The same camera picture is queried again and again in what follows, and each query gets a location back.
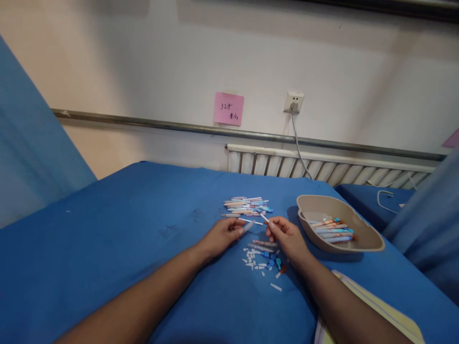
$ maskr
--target yellow paper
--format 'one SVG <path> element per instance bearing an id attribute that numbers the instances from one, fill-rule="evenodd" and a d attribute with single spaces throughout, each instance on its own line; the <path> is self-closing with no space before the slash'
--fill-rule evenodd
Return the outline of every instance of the yellow paper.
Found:
<path id="1" fill-rule="evenodd" d="M 400 313 L 398 310 L 392 308 L 387 303 L 378 299 L 376 296 L 371 294 L 369 291 L 362 288 L 360 285 L 334 270 L 332 271 L 341 282 L 344 283 L 354 294 L 356 294 L 361 300 L 368 304 L 371 308 L 382 315 L 387 321 L 394 325 L 400 330 L 405 336 L 407 336 L 415 344 L 425 344 L 424 338 L 422 337 L 421 330 L 417 324 L 408 318 L 406 315 Z M 336 344 L 330 331 L 324 324 L 323 319 L 319 316 L 316 328 L 316 344 Z"/>

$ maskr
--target pink sticky note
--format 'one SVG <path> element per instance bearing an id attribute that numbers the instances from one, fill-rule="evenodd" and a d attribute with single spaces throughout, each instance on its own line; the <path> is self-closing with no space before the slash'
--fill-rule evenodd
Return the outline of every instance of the pink sticky note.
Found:
<path id="1" fill-rule="evenodd" d="M 443 147 L 455 148 L 459 147 L 459 129 L 457 129 L 454 134 L 452 134 L 449 139 L 443 143 Z"/>
<path id="2" fill-rule="evenodd" d="M 215 92 L 214 121 L 240 126 L 244 97 Z"/>

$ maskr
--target bed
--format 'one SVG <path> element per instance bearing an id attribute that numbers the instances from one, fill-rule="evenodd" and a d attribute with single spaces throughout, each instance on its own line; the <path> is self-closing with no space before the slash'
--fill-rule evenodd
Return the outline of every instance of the bed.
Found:
<path id="1" fill-rule="evenodd" d="M 0 342 L 49 343 L 220 219 L 231 196 L 262 196 L 299 225 L 300 194 L 324 182 L 140 162 L 0 230 Z M 241 259 L 256 226 L 201 271 L 152 335 L 155 343 L 310 343 L 317 309 L 293 269 L 262 277 Z M 386 241 L 380 253 L 312 253 L 412 318 L 427 343 L 459 342 L 459 309 Z M 270 286 L 283 288 L 278 292 Z"/>
<path id="2" fill-rule="evenodd" d="M 357 210 L 378 232 L 382 232 L 397 215 L 378 205 L 377 195 L 380 190 L 393 193 L 380 194 L 382 206 L 395 212 L 402 209 L 400 204 L 405 204 L 414 195 L 414 190 L 394 189 L 388 187 L 374 187 L 371 185 L 341 184 L 335 188 L 355 210 Z"/>

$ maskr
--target electrical outlet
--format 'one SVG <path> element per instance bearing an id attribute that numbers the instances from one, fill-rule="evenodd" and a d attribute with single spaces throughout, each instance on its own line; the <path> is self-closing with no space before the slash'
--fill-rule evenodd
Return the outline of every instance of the electrical outlet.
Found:
<path id="1" fill-rule="evenodd" d="M 291 104 L 298 103 L 298 107 L 295 113 L 299 114 L 304 99 L 305 95 L 303 93 L 289 92 L 287 94 L 287 100 L 285 101 L 284 112 L 292 113 L 292 108 L 290 107 Z"/>

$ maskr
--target curtain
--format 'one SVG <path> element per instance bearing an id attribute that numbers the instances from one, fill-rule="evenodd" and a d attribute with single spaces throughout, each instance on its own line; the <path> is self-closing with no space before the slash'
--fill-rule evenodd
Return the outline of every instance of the curtain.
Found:
<path id="1" fill-rule="evenodd" d="M 382 234 L 459 306 L 459 148 Z"/>
<path id="2" fill-rule="evenodd" d="M 0 37 L 0 228 L 96 181 Z"/>

